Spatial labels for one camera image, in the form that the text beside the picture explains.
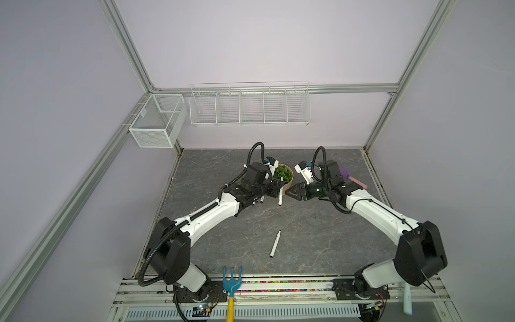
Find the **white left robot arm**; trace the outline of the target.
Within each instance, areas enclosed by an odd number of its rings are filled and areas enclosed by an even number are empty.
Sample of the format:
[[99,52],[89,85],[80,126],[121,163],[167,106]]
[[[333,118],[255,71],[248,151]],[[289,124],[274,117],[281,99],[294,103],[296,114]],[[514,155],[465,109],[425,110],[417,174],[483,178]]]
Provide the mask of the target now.
[[257,142],[248,152],[242,172],[218,190],[216,199],[189,215],[161,219],[144,250],[138,285],[147,287],[163,281],[198,296],[210,292],[210,278],[191,262],[191,248],[211,229],[265,196],[280,197],[284,184],[274,178],[278,165],[276,158],[265,156],[264,144]]

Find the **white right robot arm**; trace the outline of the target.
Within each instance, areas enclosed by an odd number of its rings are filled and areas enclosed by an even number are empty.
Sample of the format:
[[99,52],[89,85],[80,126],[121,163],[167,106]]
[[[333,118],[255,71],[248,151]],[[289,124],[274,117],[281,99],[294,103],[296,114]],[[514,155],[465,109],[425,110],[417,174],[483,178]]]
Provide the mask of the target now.
[[317,198],[329,202],[338,212],[359,215],[384,233],[396,246],[390,260],[369,264],[354,274],[352,290],[369,299],[382,287],[406,283],[434,292],[430,279],[447,267],[448,261],[439,228],[430,221],[407,217],[373,197],[363,185],[342,175],[338,163],[327,159],[323,146],[314,153],[322,162],[302,161],[295,171],[304,178],[286,195],[298,201]]

